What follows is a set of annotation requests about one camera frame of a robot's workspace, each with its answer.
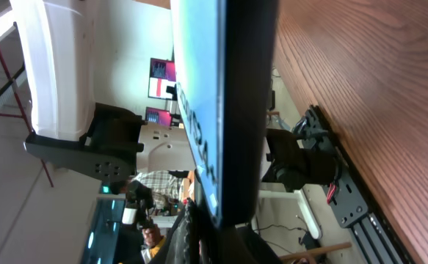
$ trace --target wooden table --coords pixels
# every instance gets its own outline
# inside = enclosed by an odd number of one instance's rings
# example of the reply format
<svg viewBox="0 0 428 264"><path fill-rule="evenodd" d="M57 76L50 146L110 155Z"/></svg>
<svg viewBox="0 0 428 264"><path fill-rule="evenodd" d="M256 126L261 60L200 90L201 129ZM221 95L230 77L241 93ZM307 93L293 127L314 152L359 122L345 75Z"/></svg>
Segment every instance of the wooden table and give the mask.
<svg viewBox="0 0 428 264"><path fill-rule="evenodd" d="M428 263L428 0L282 0L275 65L301 114L322 108Z"/></svg>

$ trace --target person in plaid shirt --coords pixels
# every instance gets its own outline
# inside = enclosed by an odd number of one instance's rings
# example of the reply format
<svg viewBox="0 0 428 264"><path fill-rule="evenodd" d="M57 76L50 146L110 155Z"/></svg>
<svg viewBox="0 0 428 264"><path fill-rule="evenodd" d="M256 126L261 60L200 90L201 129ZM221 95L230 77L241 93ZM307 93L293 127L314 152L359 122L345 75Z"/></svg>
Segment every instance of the person in plaid shirt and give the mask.
<svg viewBox="0 0 428 264"><path fill-rule="evenodd" d="M172 176L171 172L168 171L139 173L131 180L111 183L111 192L113 194L125 194L127 186L134 180L152 189L156 209L163 209L168 207L169 199L179 199L179 189L183 178Z"/></svg>

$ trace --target plaid shirt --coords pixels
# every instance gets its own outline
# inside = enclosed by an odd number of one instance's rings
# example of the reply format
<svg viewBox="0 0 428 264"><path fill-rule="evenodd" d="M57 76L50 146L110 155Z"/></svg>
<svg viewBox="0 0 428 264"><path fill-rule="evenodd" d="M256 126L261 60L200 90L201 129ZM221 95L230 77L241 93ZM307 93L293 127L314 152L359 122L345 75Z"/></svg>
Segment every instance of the plaid shirt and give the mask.
<svg viewBox="0 0 428 264"><path fill-rule="evenodd" d="M138 180L141 184L152 189L153 201L157 209L168 206L168 198L179 199L179 188L183 179L176 178L168 171L139 173L132 180Z"/></svg>

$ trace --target wooden stick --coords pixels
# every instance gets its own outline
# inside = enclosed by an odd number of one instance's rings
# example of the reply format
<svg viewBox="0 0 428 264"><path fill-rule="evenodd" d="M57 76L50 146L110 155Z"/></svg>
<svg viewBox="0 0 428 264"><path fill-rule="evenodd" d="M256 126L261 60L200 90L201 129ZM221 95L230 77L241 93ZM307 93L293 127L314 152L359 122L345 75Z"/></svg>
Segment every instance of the wooden stick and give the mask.
<svg viewBox="0 0 428 264"><path fill-rule="evenodd" d="M326 254L328 252L333 252L339 249L347 249L350 248L352 245L350 242L346 242L346 243L340 243L337 245L333 245L333 246L322 246L320 248L317 249L310 249L306 252L299 252L299 253L293 253L293 254L287 254L285 256L279 257L280 260L282 260L282 262L288 261L288 260L298 260L301 258L307 258L310 256L316 256L319 254Z"/></svg>

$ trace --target gray floor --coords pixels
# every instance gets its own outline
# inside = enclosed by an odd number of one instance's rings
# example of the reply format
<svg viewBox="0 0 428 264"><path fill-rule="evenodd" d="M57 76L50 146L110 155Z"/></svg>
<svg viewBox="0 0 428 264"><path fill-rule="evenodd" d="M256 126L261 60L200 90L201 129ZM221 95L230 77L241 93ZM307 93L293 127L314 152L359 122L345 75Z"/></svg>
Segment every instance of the gray floor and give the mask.
<svg viewBox="0 0 428 264"><path fill-rule="evenodd" d="M278 72L274 70L273 75L278 76ZM273 77L273 81L273 90L276 92L275 111L279 111L280 118L292 126L300 119L298 110L280 77ZM339 227L331 208L326 203L326 196L323 189L320 186L306 185L304 191L315 218L322 227L323 236L320 239L321 245L330 246L347 241L354 243L349 231ZM281 224L288 228L305 227L305 224L296 216L302 217L300 209L297 202L290 199L262 199L259 201L258 212L256 214L260 228L267 227L270 224ZM261 237L269 242L271 248L279 256L289 254L289 252L305 251L305 247L299 245L299 238L303 235L303 231L288 231L280 227L271 227L261 231ZM357 247L353 244L351 249L344 249L328 254L327 263L356 264L365 263L365 260L363 260Z"/></svg>

